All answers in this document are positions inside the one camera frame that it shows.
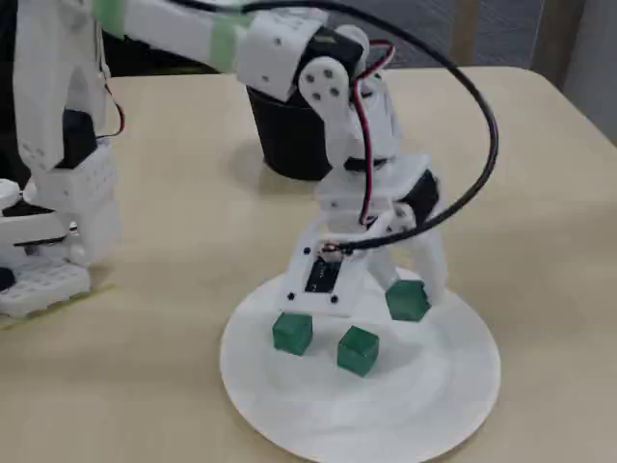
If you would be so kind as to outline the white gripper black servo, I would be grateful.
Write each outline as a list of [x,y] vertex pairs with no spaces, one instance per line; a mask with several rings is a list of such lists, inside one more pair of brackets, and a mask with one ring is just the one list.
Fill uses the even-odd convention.
[[[316,186],[315,200],[320,212],[318,228],[358,228],[364,198],[362,173],[344,168],[332,169]],[[393,228],[411,228],[425,223],[442,211],[440,181],[427,154],[402,154],[389,159],[373,171],[369,222],[381,214],[392,213]],[[431,305],[443,299],[447,282],[447,263],[443,239],[438,230],[427,231],[411,240],[410,252],[416,273],[424,282]],[[368,271],[381,289],[390,289],[400,280],[388,247],[372,253]]]

